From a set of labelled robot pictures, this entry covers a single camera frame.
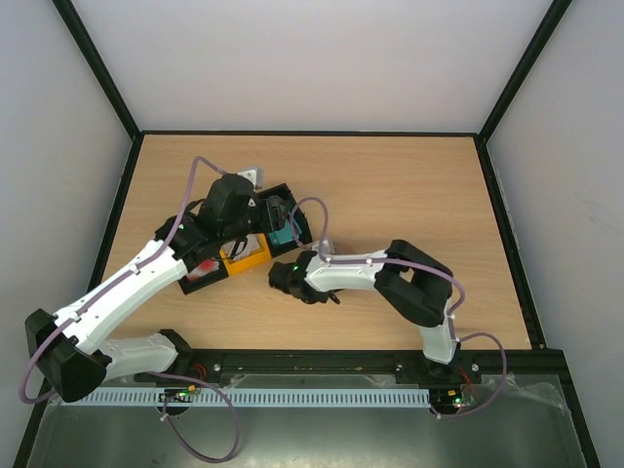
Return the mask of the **yellow plastic bin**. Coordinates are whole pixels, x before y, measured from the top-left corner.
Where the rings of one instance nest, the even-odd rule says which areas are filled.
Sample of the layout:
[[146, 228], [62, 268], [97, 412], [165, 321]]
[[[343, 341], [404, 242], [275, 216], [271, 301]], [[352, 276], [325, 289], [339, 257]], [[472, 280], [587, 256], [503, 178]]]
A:
[[264, 234], [250, 234], [239, 244], [235, 241], [224, 244], [220, 257], [229, 276], [241, 274], [272, 259]]

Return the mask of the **black bin with teal cards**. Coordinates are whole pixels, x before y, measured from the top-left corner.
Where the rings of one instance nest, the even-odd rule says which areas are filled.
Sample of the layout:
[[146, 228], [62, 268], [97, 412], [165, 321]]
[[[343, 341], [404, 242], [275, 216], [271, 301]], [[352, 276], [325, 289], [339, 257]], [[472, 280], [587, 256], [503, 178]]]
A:
[[269, 234], [271, 232], [265, 235], [273, 258], [294, 251], [299, 247], [293, 234], [297, 235], [297, 240], [303, 245], [308, 245], [313, 241], [308, 220], [302, 208], [297, 208], [295, 206], [296, 200], [286, 183], [261, 190], [258, 192], [258, 197], [260, 200], [269, 200], [271, 197], [279, 197], [285, 203], [285, 206], [282, 208], [285, 221], [281, 229], [287, 226], [292, 231], [293, 241], [282, 246], [273, 246], [271, 244], [269, 240]]

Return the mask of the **black bin with red cards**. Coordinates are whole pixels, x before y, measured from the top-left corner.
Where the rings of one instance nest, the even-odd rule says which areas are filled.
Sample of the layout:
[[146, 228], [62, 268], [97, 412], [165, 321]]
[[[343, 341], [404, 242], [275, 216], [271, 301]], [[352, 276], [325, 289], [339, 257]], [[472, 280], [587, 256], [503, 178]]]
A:
[[178, 284], [184, 294], [192, 294], [228, 277], [229, 274], [221, 260], [208, 259], [182, 277]]

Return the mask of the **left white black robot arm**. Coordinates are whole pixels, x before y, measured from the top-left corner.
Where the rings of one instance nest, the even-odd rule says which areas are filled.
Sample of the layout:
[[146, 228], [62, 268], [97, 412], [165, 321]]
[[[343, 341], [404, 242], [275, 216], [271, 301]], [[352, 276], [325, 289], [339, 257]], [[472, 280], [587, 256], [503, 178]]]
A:
[[261, 170], [222, 173], [208, 195], [185, 199], [142, 250], [106, 281], [54, 313], [32, 312], [24, 322], [30, 369], [43, 373], [53, 393], [73, 403], [119, 376], [170, 369], [184, 342], [171, 331], [145, 338], [110, 339], [143, 303], [184, 279], [222, 247], [278, 228], [260, 198]]

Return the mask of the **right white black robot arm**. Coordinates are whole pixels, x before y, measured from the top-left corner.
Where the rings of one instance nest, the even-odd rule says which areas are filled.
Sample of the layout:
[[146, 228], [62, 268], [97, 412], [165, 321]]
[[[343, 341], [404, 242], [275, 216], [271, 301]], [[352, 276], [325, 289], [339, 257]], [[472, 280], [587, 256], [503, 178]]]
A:
[[344, 290], [375, 291], [419, 328], [425, 369], [432, 379], [444, 382], [459, 370], [453, 321], [465, 290], [450, 269], [404, 240], [361, 254], [336, 254], [323, 241], [293, 262], [274, 263], [268, 283], [306, 304], [338, 303], [336, 294]]

